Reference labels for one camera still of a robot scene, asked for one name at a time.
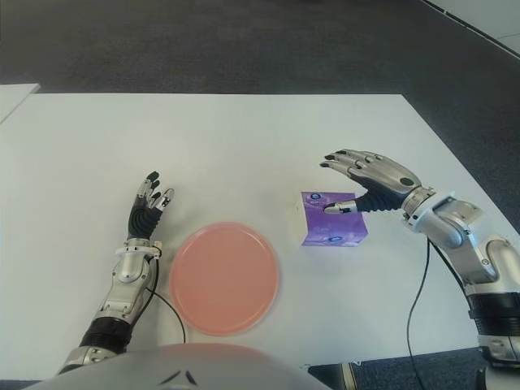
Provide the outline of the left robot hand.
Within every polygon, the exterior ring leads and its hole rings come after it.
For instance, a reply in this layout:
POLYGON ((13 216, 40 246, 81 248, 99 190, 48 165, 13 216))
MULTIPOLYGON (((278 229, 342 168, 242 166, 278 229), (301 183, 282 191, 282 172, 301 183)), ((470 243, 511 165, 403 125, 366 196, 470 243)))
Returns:
POLYGON ((159 173, 152 171, 139 186, 128 216, 127 239, 149 240, 154 233, 163 211, 174 197, 174 189, 158 191, 159 173))

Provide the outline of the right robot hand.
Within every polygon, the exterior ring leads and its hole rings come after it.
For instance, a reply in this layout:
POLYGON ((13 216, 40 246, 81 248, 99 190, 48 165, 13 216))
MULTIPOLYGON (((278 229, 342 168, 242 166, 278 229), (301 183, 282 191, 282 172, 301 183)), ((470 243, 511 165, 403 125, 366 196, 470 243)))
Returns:
POLYGON ((422 186, 420 179, 401 164, 367 151, 342 149, 325 157, 321 167, 332 169, 360 184, 366 193, 352 201, 323 207, 329 215, 399 210, 405 199, 422 186))

